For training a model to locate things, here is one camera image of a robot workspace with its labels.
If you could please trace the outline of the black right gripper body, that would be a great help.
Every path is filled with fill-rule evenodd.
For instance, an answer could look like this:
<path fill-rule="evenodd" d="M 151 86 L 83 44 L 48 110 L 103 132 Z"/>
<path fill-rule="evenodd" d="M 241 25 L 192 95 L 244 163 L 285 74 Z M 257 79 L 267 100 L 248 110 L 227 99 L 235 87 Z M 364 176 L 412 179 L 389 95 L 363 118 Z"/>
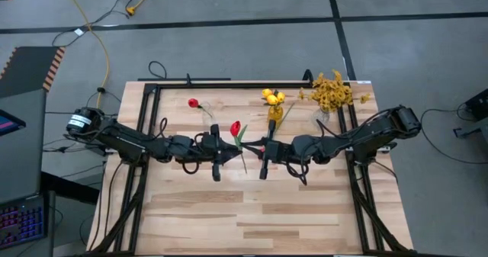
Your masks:
<path fill-rule="evenodd" d="M 265 139 L 265 145 L 264 155 L 262 156 L 262 167 L 259 174 L 259 178 L 261 180 L 266 180 L 268 177 L 268 163 L 270 161 L 272 161 L 273 163 L 285 165 L 287 168 L 287 172 L 291 174 L 291 167 L 289 166 L 289 163 L 284 159 L 284 154 L 288 148 L 288 145 L 273 139 L 275 131 L 275 122 L 271 120 L 268 122 L 268 135 L 262 138 Z"/>

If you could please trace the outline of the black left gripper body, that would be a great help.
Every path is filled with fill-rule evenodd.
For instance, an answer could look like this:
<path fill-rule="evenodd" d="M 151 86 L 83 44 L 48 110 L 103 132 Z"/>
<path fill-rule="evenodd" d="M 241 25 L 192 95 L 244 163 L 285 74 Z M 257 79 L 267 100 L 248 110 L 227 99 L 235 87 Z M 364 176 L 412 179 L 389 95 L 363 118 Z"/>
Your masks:
<path fill-rule="evenodd" d="M 215 182 L 221 181 L 221 151 L 220 151 L 220 129 L 217 124 L 210 126 L 210 131 L 205 132 L 201 138 L 201 148 L 207 156 L 212 156 L 212 178 Z"/>

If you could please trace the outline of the amber glass vase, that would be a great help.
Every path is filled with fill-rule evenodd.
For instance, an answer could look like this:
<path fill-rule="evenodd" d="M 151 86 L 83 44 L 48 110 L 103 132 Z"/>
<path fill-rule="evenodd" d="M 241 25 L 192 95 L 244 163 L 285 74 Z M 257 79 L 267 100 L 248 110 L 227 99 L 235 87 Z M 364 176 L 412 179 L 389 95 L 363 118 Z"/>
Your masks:
<path fill-rule="evenodd" d="M 280 105 L 272 105 L 268 109 L 268 121 L 275 122 L 275 128 L 278 129 L 284 116 L 284 110 Z"/>

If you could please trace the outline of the small clear glass vase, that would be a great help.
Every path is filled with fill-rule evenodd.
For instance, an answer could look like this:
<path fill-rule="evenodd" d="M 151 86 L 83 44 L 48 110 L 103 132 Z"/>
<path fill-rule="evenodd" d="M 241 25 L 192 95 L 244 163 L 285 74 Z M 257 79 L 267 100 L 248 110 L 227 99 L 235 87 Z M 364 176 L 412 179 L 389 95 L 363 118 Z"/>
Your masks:
<path fill-rule="evenodd" d="M 207 126 L 211 126 L 216 123 L 214 110 L 212 105 L 208 101 L 202 101 L 200 103 L 201 110 L 203 111 L 203 122 Z"/>

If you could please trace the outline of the round clear glass vase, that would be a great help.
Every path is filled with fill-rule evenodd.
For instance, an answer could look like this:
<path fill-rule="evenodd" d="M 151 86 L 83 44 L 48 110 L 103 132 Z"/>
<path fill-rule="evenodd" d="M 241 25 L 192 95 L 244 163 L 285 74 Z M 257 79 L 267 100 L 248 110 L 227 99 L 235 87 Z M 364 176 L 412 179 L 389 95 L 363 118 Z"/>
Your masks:
<path fill-rule="evenodd" d="M 313 112 L 311 121 L 316 128 L 320 128 L 319 123 L 327 125 L 329 122 L 330 114 L 328 111 L 324 111 L 322 108 L 318 108 Z"/>

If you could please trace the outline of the black flat bar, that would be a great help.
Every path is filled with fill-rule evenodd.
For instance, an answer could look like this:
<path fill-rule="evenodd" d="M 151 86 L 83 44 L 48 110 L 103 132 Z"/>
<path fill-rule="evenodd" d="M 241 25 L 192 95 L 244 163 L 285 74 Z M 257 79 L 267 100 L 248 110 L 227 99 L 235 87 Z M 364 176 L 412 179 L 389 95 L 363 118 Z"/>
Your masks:
<path fill-rule="evenodd" d="M 196 81 L 231 81 L 231 78 L 192 78 L 190 77 L 190 82 L 194 83 Z M 187 82 L 187 78 L 168 78 L 168 79 L 157 79 L 157 78 L 139 78 L 137 82 Z"/>

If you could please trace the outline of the black desk base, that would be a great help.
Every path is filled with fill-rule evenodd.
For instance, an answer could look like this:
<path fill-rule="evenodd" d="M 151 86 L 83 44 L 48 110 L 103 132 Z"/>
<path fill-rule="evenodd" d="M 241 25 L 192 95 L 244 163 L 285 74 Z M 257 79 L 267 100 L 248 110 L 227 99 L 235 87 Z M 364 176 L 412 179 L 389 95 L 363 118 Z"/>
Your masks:
<path fill-rule="evenodd" d="M 76 200 L 85 204 L 96 205 L 100 191 L 87 185 L 51 175 L 47 172 L 40 174 L 40 190 L 54 191 L 62 198 Z"/>

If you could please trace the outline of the large black orange-edged mat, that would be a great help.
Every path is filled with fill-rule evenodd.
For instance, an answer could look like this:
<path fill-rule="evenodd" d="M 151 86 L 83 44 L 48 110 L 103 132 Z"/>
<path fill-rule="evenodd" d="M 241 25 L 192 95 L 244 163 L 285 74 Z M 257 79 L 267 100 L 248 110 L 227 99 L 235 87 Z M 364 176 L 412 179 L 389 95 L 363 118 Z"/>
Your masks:
<path fill-rule="evenodd" d="M 0 72 L 0 98 L 49 92 L 65 53 L 65 47 L 16 47 Z"/>

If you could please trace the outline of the backlit black keyboard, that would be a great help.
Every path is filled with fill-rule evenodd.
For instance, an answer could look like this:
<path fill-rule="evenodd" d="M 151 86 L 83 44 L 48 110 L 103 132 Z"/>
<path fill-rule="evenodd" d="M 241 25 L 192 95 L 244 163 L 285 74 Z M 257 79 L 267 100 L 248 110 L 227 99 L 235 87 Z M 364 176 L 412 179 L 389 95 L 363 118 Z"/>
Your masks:
<path fill-rule="evenodd" d="M 46 237 L 47 221 L 44 196 L 0 204 L 0 250 Z"/>

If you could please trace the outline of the computer screen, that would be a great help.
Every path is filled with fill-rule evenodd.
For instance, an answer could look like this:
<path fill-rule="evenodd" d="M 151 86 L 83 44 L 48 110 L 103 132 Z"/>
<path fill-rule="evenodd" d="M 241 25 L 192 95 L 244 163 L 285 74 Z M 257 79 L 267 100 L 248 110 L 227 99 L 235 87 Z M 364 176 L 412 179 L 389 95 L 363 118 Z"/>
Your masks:
<path fill-rule="evenodd" d="M 0 109 L 0 137 L 26 127 L 26 123 Z"/>

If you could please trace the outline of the black equipment box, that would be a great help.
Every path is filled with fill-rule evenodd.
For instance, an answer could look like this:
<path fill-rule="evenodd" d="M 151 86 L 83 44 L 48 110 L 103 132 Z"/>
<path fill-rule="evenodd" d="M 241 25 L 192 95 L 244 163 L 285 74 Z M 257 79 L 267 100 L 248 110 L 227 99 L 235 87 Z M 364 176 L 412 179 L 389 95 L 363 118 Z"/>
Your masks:
<path fill-rule="evenodd" d="M 475 120 L 488 117 L 488 88 L 468 99 L 464 104 Z"/>

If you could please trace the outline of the black aluminium rig frame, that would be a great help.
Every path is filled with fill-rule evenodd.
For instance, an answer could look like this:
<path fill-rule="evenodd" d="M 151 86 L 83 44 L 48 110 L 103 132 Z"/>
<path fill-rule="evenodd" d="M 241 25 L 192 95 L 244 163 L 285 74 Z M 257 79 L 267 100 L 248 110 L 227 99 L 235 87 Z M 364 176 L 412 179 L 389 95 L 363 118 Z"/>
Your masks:
<path fill-rule="evenodd" d="M 315 104 L 301 101 L 307 81 L 130 82 L 117 120 L 144 134 L 195 137 L 209 132 L 203 111 L 188 100 L 208 101 L 220 137 L 235 145 L 230 127 L 240 121 L 244 142 L 268 135 L 268 109 L 262 90 L 285 93 L 284 116 L 274 140 L 291 143 L 299 135 L 346 133 L 380 112 L 375 103 L 361 104 L 369 85 L 349 84 L 353 105 L 332 112 L 327 125 L 316 128 Z M 394 178 L 373 168 L 390 165 L 377 150 L 368 163 L 355 160 L 351 149 L 329 163 L 309 164 L 307 183 L 292 177 L 285 165 L 268 163 L 268 177 L 259 178 L 262 159 L 242 147 L 241 156 L 220 167 L 199 169 L 176 161 L 142 158 L 124 162 L 118 152 L 106 165 L 98 210 L 87 242 L 86 257 L 132 255 L 414 255 L 400 194 Z"/>

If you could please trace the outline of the black metal bracket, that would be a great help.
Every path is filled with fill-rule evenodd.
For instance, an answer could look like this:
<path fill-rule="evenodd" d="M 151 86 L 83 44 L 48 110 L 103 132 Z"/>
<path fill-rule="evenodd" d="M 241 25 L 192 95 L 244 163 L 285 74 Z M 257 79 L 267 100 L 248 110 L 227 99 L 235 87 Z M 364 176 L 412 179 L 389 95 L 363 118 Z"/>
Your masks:
<path fill-rule="evenodd" d="M 465 128 L 453 129 L 453 131 L 457 138 L 467 137 L 472 133 L 481 133 L 483 138 L 488 142 L 488 117 L 476 121 Z"/>

